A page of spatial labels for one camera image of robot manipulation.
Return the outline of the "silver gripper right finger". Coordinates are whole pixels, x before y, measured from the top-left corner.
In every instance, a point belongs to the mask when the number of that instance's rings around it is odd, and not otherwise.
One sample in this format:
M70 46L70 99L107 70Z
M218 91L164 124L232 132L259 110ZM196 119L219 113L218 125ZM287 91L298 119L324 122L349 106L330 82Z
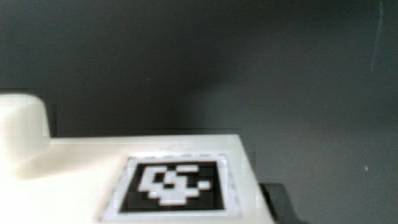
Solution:
M262 183L260 189L276 224L310 224L298 216L285 185Z

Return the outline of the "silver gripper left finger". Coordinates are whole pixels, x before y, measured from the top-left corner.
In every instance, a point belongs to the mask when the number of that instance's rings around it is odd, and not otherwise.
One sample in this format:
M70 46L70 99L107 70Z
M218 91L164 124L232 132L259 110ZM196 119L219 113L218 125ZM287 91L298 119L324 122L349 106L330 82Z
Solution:
M51 143L44 100L29 94L0 94L0 175L19 179L36 176Z

